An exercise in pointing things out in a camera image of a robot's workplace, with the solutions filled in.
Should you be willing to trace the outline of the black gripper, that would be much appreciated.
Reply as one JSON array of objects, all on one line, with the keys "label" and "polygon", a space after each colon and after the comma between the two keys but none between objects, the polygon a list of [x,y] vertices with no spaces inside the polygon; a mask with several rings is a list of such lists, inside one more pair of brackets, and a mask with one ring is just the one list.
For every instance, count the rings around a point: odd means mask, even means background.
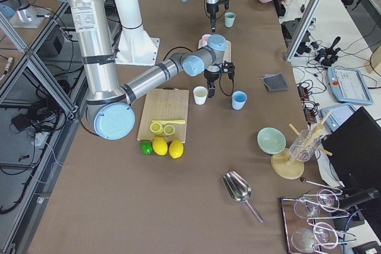
[{"label": "black gripper", "polygon": [[229,0],[205,0],[207,16],[210,18],[211,31],[216,32],[216,18],[219,11],[219,6],[224,5],[224,9],[229,8]]},{"label": "black gripper", "polygon": [[206,78],[208,85],[209,98],[214,97],[216,91],[214,82],[218,80],[223,74],[227,74],[228,78],[231,81],[234,81],[235,65],[232,62],[224,61],[221,64],[210,65],[204,70],[204,77]]}]

